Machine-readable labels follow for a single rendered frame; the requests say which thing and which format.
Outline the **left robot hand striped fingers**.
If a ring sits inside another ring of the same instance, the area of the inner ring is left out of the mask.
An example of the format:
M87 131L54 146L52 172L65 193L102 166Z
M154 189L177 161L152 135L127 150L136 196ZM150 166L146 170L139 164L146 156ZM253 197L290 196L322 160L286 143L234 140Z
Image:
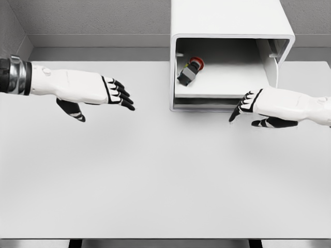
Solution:
M133 101L124 85L114 78L84 71L65 71L66 81L56 91L57 105L69 116L85 122L79 103L117 104L134 111Z

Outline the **right robot hand striped fingers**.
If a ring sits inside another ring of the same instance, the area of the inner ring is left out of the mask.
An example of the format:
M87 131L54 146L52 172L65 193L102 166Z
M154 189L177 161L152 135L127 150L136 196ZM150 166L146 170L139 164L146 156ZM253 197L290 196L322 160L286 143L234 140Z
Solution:
M276 88L263 88L246 93L232 112L229 122L244 113L255 113L264 119L251 123L254 127L287 128L307 118L304 94Z

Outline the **white tabletop storage cabinet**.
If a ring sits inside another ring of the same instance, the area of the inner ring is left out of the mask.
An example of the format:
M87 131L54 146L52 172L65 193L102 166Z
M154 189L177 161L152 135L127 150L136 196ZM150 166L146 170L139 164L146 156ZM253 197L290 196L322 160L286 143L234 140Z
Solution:
M179 38L268 39L278 68L295 35L280 0L171 0L170 108L173 111L230 112L239 98L177 98L174 95Z

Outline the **white cabinet drawer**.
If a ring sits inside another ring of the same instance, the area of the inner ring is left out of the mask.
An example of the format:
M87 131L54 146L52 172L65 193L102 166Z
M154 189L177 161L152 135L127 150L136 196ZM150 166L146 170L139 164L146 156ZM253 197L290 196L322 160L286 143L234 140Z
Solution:
M239 98L278 84L278 63L268 39L179 38L175 53L176 74L192 57L204 61L188 86L175 81L177 98Z

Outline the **red button load switch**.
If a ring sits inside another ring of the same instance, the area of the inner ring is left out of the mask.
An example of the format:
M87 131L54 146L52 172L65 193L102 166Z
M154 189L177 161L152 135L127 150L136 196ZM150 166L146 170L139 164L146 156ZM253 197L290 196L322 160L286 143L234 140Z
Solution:
M192 57L184 66L177 79L182 85L188 86L203 68L203 59L199 57Z

